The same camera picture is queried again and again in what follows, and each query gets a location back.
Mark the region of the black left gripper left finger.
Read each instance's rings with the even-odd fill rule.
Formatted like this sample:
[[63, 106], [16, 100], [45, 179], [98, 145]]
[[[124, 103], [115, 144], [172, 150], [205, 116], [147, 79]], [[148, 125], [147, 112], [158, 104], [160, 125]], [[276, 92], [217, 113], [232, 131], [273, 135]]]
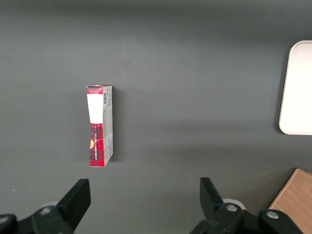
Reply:
[[89, 180], [80, 179], [55, 206], [44, 206], [31, 216], [34, 233], [74, 233], [90, 204]]

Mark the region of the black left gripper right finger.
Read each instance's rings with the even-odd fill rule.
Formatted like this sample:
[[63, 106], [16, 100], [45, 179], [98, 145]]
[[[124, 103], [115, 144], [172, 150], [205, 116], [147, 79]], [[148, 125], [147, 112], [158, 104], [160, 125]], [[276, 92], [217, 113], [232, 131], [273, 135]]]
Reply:
[[192, 234], [261, 234], [258, 217], [232, 202], [224, 202], [208, 177], [200, 179], [200, 205], [205, 219]]

